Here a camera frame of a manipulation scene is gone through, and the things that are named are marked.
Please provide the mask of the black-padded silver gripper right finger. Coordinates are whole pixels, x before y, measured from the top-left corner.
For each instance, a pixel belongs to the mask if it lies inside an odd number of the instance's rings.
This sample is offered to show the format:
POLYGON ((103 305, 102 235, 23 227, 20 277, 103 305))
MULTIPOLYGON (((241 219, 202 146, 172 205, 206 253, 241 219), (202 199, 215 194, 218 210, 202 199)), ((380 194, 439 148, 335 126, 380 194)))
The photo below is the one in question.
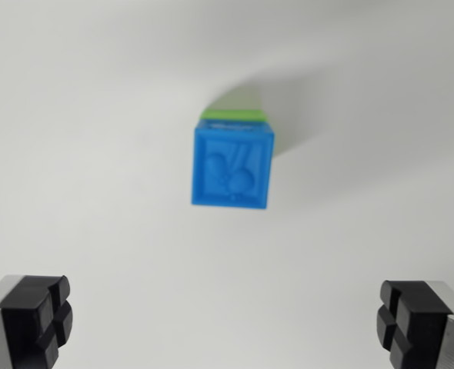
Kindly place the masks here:
POLYGON ((443 281, 383 281, 376 317, 395 369, 454 368, 454 291, 443 281))

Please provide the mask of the black-padded silver gripper left finger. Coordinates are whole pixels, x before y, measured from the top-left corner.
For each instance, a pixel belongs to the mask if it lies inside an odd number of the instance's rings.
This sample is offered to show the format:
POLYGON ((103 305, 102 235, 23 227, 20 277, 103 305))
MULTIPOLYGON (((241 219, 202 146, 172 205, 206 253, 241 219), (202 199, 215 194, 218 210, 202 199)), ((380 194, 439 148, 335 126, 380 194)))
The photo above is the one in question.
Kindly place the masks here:
POLYGON ((0 280, 0 368, 52 368, 72 332, 66 276, 0 280))

